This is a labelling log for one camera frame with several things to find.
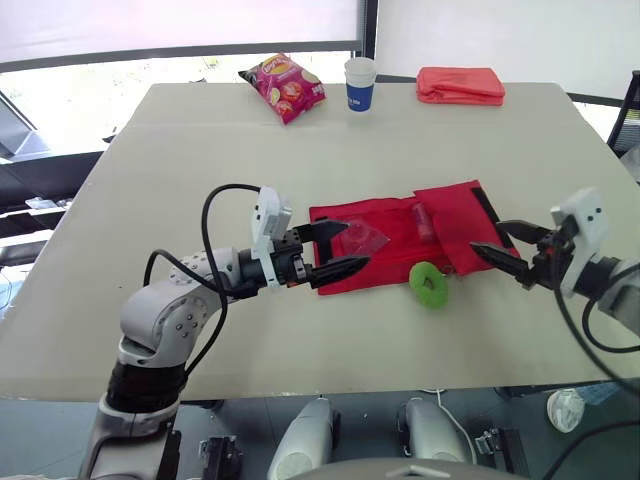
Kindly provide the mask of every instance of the green ring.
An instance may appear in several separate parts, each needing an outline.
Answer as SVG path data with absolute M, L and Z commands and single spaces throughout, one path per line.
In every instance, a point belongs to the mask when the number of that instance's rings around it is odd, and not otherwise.
M 416 263 L 409 272 L 409 286 L 429 308 L 440 308 L 449 300 L 449 287 L 440 270 L 429 262 Z

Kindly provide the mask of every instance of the snack bag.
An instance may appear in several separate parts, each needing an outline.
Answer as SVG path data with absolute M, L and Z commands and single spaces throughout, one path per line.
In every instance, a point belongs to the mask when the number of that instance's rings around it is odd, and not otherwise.
M 320 79 L 283 53 L 238 75 L 253 85 L 285 125 L 326 98 Z

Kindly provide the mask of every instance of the table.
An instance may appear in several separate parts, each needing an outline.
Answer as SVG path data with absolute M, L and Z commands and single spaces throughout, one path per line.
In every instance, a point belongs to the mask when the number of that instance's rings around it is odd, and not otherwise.
M 307 222 L 311 205 L 477 178 L 501 218 L 550 226 L 551 206 L 598 185 L 610 223 L 603 254 L 637 258 L 640 189 L 558 86 L 507 84 L 501 108 L 426 105 L 413 90 L 376 85 L 374 108 L 355 114 L 344 86 L 329 85 L 325 104 L 284 127 L 246 85 L 152 87 L 0 323 L 0 394 L 97 399 L 115 362 L 120 307 L 140 288 L 147 255 L 199 250 L 203 199 L 223 183 L 288 195 L 291 225 Z M 214 246 L 249 246 L 253 194 L 216 202 Z M 570 301 L 574 315 L 583 304 Z M 633 342 L 612 319 L 593 323 L 605 341 Z M 638 354 L 601 356 L 640 375 Z M 440 311 L 420 306 L 406 285 L 331 297 L 306 286 L 262 292 L 231 306 L 184 399 L 601 378 L 553 295 L 493 270 L 451 279 Z

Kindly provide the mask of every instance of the white and blue cup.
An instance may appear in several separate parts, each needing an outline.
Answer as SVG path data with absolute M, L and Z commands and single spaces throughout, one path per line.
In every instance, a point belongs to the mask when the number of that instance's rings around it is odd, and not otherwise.
M 344 64 L 347 80 L 347 104 L 354 112 L 364 112 L 371 107 L 376 67 L 373 60 L 356 57 Z

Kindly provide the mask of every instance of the red folded cloth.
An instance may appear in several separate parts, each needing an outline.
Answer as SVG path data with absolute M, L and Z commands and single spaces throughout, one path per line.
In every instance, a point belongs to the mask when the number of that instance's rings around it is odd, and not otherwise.
M 490 68 L 422 67 L 416 93 L 425 103 L 502 105 L 505 92 Z
M 409 198 L 371 199 L 309 209 L 311 221 L 323 217 L 345 222 L 358 219 L 389 238 L 389 243 L 375 252 L 360 272 L 321 287 L 320 295 L 405 283 L 411 267 L 421 261 L 431 262 L 440 269 L 453 267 L 459 275 L 491 268 L 473 252 L 469 246 L 473 241 L 502 245 L 518 254 L 509 237 L 498 233 L 497 215 L 477 180 L 414 193 L 415 196 Z M 422 203 L 431 217 L 436 239 L 421 239 L 412 212 L 417 203 Z M 348 253 L 337 237 L 332 240 L 331 248 L 334 257 Z

